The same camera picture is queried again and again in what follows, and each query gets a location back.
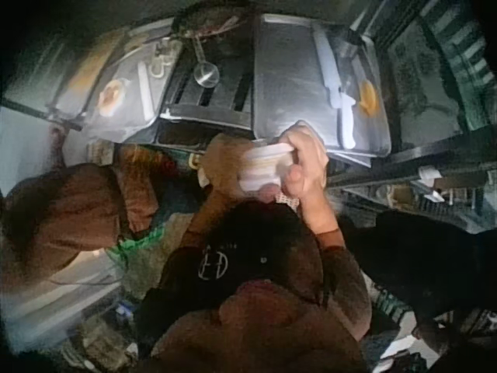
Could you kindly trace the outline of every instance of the white knife handle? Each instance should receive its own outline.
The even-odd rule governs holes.
[[[336,66],[335,55],[329,45],[325,29],[319,23],[312,24],[312,36],[318,52],[323,82],[329,92],[329,102],[333,109],[340,108],[340,75]]]
[[[345,149],[354,149],[356,141],[354,140],[354,116],[352,106],[356,100],[342,93],[342,146]]]

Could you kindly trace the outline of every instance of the brown sleeve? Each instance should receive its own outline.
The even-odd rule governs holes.
[[[329,286],[328,308],[360,340],[370,328],[371,302],[359,265],[349,250],[328,247],[321,258],[325,287]]]

